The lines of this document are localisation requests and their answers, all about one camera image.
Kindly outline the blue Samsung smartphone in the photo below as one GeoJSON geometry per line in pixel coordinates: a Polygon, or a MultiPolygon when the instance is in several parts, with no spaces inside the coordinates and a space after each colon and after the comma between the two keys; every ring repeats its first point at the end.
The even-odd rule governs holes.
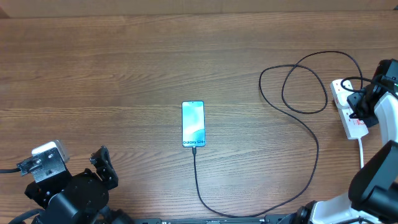
{"type": "Polygon", "coordinates": [[[182,103],[182,145],[183,147],[204,147],[206,145],[205,104],[203,101],[182,103]]]}

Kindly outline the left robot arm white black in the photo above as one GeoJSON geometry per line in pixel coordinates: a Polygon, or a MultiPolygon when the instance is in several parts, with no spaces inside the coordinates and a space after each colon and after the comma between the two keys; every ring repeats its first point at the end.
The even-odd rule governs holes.
{"type": "Polygon", "coordinates": [[[32,151],[32,157],[1,173],[32,174],[34,181],[25,189],[25,195],[39,207],[17,217],[12,223],[25,223],[32,218],[41,224],[133,223],[121,209],[108,207],[109,191],[118,186],[118,176],[111,164],[109,151],[101,146],[89,161],[95,171],[85,169],[71,175],[61,146],[50,142],[32,151]]]}

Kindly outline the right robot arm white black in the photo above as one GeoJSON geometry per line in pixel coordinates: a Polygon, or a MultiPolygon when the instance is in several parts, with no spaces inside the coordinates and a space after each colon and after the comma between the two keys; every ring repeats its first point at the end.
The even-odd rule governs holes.
{"type": "Polygon", "coordinates": [[[350,81],[330,85],[347,136],[360,138],[377,124],[383,146],[361,165],[347,193],[310,202],[280,223],[397,223],[397,60],[380,61],[360,90],[350,81]]]}

